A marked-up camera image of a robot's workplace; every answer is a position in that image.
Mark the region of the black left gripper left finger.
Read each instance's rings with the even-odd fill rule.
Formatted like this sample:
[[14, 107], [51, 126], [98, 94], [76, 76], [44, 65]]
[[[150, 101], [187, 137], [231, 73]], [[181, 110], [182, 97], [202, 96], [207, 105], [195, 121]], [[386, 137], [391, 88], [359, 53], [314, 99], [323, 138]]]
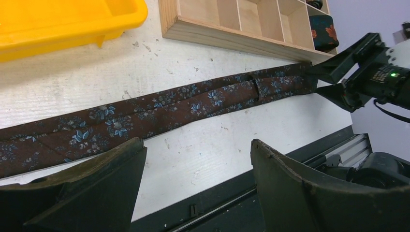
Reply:
[[132, 138], [55, 174], [1, 186], [1, 231], [129, 231], [146, 154]]

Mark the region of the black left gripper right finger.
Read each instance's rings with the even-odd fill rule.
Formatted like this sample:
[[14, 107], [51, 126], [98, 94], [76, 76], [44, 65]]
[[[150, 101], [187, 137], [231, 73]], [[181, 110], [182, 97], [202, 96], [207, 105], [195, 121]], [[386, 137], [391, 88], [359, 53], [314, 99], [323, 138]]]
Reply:
[[261, 140], [251, 163], [268, 232], [407, 232], [410, 187], [382, 189], [313, 169]]

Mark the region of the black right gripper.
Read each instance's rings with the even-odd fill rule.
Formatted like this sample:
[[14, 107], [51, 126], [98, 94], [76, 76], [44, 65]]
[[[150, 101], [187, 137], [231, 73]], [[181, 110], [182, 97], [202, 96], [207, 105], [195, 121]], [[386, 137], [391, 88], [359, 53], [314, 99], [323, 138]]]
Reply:
[[[386, 48], [379, 33], [367, 33], [332, 58], [308, 68], [304, 76], [335, 84], [316, 93], [350, 113], [374, 98], [379, 104], [410, 108], [410, 69], [394, 65], [394, 49]], [[355, 65], [359, 68], [337, 84]]]

